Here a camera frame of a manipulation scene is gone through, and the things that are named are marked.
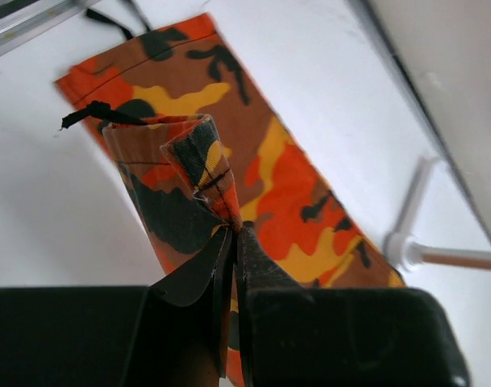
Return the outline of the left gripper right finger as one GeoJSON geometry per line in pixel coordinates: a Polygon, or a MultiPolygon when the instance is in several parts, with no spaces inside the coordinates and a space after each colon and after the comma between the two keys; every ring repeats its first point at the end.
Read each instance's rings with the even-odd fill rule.
{"type": "Polygon", "coordinates": [[[468,386],[439,302],[413,288],[299,285],[254,231],[237,239],[239,352],[247,386],[468,386]]]}

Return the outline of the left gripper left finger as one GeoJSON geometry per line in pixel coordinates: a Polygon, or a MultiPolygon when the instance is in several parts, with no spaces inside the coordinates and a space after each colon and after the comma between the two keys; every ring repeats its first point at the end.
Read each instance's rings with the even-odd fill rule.
{"type": "Polygon", "coordinates": [[[140,386],[216,386],[227,373],[233,232],[150,286],[138,330],[140,386]]]}

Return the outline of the orange camouflage trousers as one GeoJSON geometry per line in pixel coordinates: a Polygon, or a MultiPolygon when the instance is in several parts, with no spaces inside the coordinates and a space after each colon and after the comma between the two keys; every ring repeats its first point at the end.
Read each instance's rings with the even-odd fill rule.
{"type": "Polygon", "coordinates": [[[56,81],[112,159],[166,276],[220,228],[233,232],[227,373],[243,380],[237,239],[251,228],[299,285],[402,288],[264,100],[212,18],[200,14],[125,41],[56,81]]]}

